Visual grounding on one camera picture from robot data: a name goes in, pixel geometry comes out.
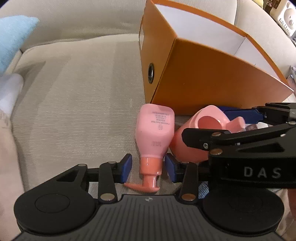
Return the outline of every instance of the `pink bottle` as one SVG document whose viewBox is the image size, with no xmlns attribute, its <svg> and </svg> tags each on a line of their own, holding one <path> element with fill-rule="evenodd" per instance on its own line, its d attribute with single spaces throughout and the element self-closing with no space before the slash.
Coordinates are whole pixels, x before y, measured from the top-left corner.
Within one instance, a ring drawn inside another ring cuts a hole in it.
<svg viewBox="0 0 296 241">
<path fill-rule="evenodd" d="M 156 177 L 161 175 L 163 157 L 174 136 L 175 113 L 166 106 L 145 104 L 141 107 L 136 126 L 136 142 L 141 155 L 140 174 L 143 185 L 125 183 L 142 192 L 157 192 Z"/>
<path fill-rule="evenodd" d="M 180 162 L 201 162 L 208 159 L 208 151 L 187 147 L 182 140 L 182 132 L 186 128 L 229 130 L 231 133 L 239 132 L 245 127 L 243 117 L 230 121 L 218 107 L 209 105 L 192 116 L 175 133 L 170 144 L 171 151 Z"/>
</svg>

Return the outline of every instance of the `screw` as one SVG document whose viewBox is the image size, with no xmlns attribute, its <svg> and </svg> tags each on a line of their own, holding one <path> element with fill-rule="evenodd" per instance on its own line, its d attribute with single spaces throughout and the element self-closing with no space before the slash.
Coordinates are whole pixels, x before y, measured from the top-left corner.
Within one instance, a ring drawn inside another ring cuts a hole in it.
<svg viewBox="0 0 296 241">
<path fill-rule="evenodd" d="M 196 199 L 196 196 L 192 193 L 185 193 L 181 197 L 184 201 L 191 202 Z"/>
<path fill-rule="evenodd" d="M 210 154 L 216 156 L 216 155 L 220 155 L 222 152 L 223 151 L 221 149 L 215 148 L 210 151 Z"/>
<path fill-rule="evenodd" d="M 148 82 L 152 84 L 153 79 L 154 79 L 154 65 L 153 63 L 150 63 L 148 67 Z"/>
<path fill-rule="evenodd" d="M 214 132 L 212 134 L 212 137 L 219 137 L 219 136 L 221 136 L 221 132 Z"/>
<path fill-rule="evenodd" d="M 103 193 L 100 198 L 104 201 L 111 201 L 115 198 L 115 196 L 112 193 Z"/>
<path fill-rule="evenodd" d="M 109 161 L 108 163 L 111 165 L 111 169 L 116 169 L 117 168 L 117 162 Z"/>
<path fill-rule="evenodd" d="M 209 145 L 207 143 L 204 143 L 203 144 L 203 147 L 204 147 L 204 149 L 208 149 L 209 148 Z"/>
</svg>

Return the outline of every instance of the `light blue pillow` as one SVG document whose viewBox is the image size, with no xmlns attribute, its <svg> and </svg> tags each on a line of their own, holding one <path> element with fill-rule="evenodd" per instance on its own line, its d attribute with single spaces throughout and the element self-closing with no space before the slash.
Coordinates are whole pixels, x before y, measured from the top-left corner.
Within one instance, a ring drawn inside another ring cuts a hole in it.
<svg viewBox="0 0 296 241">
<path fill-rule="evenodd" d="M 0 18 L 0 75 L 38 23 L 38 18 L 11 16 Z"/>
</svg>

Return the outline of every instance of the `logo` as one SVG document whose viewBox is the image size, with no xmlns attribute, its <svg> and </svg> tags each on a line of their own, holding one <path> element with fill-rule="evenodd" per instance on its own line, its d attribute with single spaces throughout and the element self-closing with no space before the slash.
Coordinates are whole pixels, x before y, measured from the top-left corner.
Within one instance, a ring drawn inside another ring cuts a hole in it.
<svg viewBox="0 0 296 241">
<path fill-rule="evenodd" d="M 151 198 L 151 197 L 147 197 L 147 198 L 145 198 L 145 201 L 146 202 L 151 202 L 153 200 L 153 198 Z"/>
<path fill-rule="evenodd" d="M 288 29 L 286 23 L 285 23 L 281 18 L 279 19 L 279 23 L 284 27 L 284 29 L 287 31 L 287 33 L 288 33 L 289 35 L 291 35 L 291 32 L 289 31 L 289 29 Z"/>
<path fill-rule="evenodd" d="M 280 178 L 281 177 L 281 168 L 279 167 L 275 167 L 273 170 L 272 170 L 272 173 L 269 174 L 271 175 L 272 178 Z M 251 167 L 244 167 L 244 176 L 245 177 L 252 177 L 252 176 L 257 176 L 257 178 L 261 178 L 261 177 L 264 177 L 264 178 L 267 178 L 267 175 L 268 173 L 266 172 L 265 168 L 262 167 L 259 171 L 259 173 L 254 173 L 253 171 L 253 168 Z"/>
</svg>

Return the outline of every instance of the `pink body wash bottle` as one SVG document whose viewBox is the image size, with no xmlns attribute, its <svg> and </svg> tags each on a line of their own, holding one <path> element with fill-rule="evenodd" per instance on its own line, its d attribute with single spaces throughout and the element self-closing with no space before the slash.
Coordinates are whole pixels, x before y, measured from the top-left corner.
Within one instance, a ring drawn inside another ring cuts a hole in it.
<svg viewBox="0 0 296 241">
<path fill-rule="evenodd" d="M 141 155 L 140 174 L 143 185 L 125 183 L 142 192 L 157 192 L 156 177 L 161 175 L 163 157 L 174 136 L 175 113 L 166 106 L 145 104 L 141 107 L 136 126 L 136 142 Z"/>
</svg>

